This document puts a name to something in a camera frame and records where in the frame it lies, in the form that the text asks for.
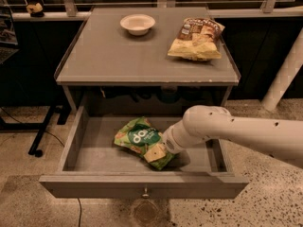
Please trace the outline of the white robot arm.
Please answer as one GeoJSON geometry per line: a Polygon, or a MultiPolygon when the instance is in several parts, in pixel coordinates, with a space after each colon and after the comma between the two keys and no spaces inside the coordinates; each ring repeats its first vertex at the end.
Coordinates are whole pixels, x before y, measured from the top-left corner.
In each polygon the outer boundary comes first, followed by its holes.
{"type": "Polygon", "coordinates": [[[223,139],[303,168],[302,121],[236,117],[224,107],[195,105],[165,130],[162,139],[144,154],[149,163],[223,139]]]}

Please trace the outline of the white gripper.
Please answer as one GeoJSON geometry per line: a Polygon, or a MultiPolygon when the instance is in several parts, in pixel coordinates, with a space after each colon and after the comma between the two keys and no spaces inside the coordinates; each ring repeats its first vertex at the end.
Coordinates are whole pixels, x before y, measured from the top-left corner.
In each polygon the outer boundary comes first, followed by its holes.
{"type": "Polygon", "coordinates": [[[173,154],[178,154],[188,148],[196,147],[210,140],[201,121],[186,121],[182,119],[171,125],[163,133],[163,144],[155,144],[145,154],[145,160],[150,163],[166,156],[166,149],[173,154]]]}

